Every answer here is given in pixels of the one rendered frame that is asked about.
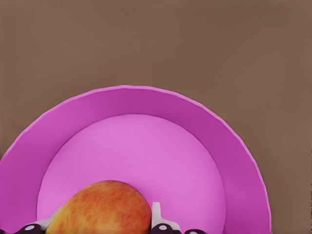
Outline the pink plate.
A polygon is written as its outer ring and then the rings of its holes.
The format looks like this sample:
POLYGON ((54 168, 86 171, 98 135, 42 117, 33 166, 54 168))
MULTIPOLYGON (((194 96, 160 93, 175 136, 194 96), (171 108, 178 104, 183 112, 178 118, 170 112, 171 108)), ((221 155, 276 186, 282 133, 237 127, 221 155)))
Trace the pink plate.
POLYGON ((52 215, 81 188, 118 180, 182 231, 271 234, 259 168, 205 106, 147 86, 102 88, 42 114, 0 160, 0 229, 52 215))

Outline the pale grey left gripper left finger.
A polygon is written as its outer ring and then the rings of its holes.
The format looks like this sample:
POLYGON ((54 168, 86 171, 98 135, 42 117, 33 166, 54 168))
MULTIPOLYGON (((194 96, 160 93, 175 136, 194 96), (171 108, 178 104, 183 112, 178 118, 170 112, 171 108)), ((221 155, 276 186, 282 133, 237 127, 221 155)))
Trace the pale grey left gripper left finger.
POLYGON ((41 226, 41 230, 47 230, 48 226, 50 225, 52 219, 56 215, 58 210, 56 210, 50 217, 44 220, 36 221, 35 224, 39 224, 41 226))

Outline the red-yellow apple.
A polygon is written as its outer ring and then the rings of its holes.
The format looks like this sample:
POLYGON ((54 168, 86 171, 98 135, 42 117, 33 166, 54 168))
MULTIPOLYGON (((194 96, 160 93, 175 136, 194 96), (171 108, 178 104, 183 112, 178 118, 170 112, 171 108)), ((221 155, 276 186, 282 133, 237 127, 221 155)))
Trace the red-yellow apple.
POLYGON ((127 183, 105 180, 74 194, 58 210, 46 234, 148 234, 152 211, 127 183))

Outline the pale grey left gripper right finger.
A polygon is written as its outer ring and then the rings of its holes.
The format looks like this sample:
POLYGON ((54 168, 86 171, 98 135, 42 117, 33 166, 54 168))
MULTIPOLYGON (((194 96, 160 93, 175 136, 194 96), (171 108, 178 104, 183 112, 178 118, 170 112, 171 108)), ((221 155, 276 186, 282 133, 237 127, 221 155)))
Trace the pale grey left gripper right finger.
POLYGON ((152 204, 152 222, 151 232, 180 232, 180 226, 161 217, 161 208, 159 202, 152 204))

